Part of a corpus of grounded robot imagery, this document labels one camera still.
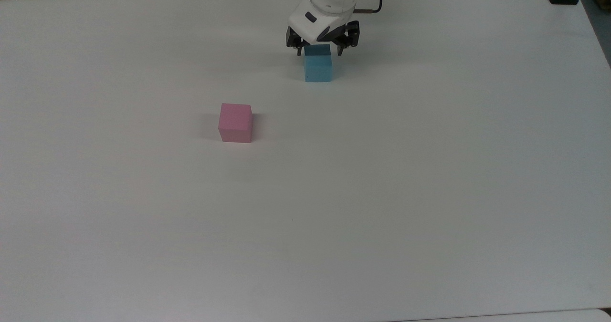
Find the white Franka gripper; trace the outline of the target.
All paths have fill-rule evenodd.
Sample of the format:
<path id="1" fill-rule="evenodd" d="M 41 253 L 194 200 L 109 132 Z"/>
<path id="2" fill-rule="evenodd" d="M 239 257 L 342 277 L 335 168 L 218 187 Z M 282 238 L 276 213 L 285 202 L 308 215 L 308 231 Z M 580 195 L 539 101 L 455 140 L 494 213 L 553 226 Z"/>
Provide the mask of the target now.
<path id="1" fill-rule="evenodd" d="M 301 56 L 307 43 L 330 41 L 337 46 L 337 55 L 341 56 L 345 49 L 356 47 L 359 43 L 360 23 L 348 22 L 355 7 L 340 7 L 338 12 L 329 12 L 311 0 L 301 0 L 288 18 L 286 46 Z"/>

